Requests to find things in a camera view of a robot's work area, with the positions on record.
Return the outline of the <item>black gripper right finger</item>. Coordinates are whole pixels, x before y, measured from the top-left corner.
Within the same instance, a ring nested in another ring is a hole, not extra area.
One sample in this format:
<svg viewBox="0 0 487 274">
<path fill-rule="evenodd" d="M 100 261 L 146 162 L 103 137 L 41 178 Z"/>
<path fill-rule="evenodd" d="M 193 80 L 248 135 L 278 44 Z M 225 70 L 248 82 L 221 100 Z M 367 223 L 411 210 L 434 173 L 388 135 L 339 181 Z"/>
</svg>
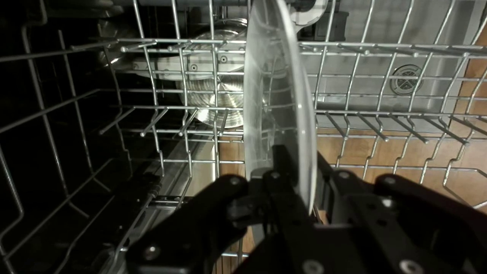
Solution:
<svg viewBox="0 0 487 274">
<path fill-rule="evenodd" d="M 405 176 L 318 161 L 330 274 L 487 274 L 487 214 Z"/>
</svg>

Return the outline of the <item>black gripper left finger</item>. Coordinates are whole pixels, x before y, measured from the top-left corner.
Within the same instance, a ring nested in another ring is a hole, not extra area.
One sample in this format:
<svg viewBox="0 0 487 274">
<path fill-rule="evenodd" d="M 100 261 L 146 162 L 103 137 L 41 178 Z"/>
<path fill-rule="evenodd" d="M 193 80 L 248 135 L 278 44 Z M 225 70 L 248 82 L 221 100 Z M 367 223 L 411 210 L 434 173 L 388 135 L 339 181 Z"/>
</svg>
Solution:
<svg viewBox="0 0 487 274">
<path fill-rule="evenodd" d="M 271 149 L 271 165 L 222 175 L 135 240 L 126 252 L 129 274 L 211 274 L 214 261 L 251 225 L 263 235 L 275 226 L 272 184 L 292 191 L 286 170 L 295 164 L 284 144 Z"/>
</svg>

